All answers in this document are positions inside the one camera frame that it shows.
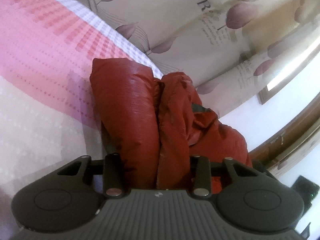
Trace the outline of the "red puffer jacket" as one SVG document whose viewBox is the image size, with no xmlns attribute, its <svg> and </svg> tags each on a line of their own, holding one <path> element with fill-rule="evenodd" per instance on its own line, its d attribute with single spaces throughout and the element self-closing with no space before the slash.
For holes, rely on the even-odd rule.
<svg viewBox="0 0 320 240">
<path fill-rule="evenodd" d="M 203 107 L 186 74 L 157 79 L 151 68 L 128 59 L 94 59 L 89 79 L 132 188 L 188 188 L 194 155 L 251 166 L 244 137 Z"/>
</svg>

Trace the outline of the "brown wooden door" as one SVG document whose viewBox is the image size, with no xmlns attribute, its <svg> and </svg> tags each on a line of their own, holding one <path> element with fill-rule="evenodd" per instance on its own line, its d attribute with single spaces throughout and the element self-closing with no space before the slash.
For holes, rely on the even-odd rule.
<svg viewBox="0 0 320 240">
<path fill-rule="evenodd" d="M 279 178 L 302 161 L 319 144 L 319 95 L 291 122 L 249 155 L 253 168 Z"/>
</svg>

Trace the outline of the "pink checkered bed sheet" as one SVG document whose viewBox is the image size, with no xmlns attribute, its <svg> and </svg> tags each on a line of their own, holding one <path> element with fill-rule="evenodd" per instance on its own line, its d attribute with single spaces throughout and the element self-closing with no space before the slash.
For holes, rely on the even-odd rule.
<svg viewBox="0 0 320 240">
<path fill-rule="evenodd" d="M 76 0 L 1 0 L 1 239 L 18 231 L 11 200 L 81 156 L 104 154 L 89 81 L 95 58 L 161 71 Z"/>
</svg>

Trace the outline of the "beige leaf print curtain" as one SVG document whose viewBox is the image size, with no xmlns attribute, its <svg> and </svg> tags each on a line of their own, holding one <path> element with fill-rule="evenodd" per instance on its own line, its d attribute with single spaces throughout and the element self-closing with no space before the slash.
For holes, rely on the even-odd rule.
<svg viewBox="0 0 320 240">
<path fill-rule="evenodd" d="M 319 38 L 319 0 L 77 0 L 225 116 Z"/>
</svg>

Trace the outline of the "wooden window frame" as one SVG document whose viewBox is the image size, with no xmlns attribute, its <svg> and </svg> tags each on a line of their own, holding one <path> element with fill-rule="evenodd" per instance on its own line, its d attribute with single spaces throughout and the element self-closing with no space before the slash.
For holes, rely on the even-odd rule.
<svg viewBox="0 0 320 240">
<path fill-rule="evenodd" d="M 279 72 L 259 93 L 258 98 L 261 105 L 264 105 L 280 90 L 288 85 L 317 55 L 319 46 L 314 50 L 303 53 L 287 63 L 283 70 Z"/>
</svg>

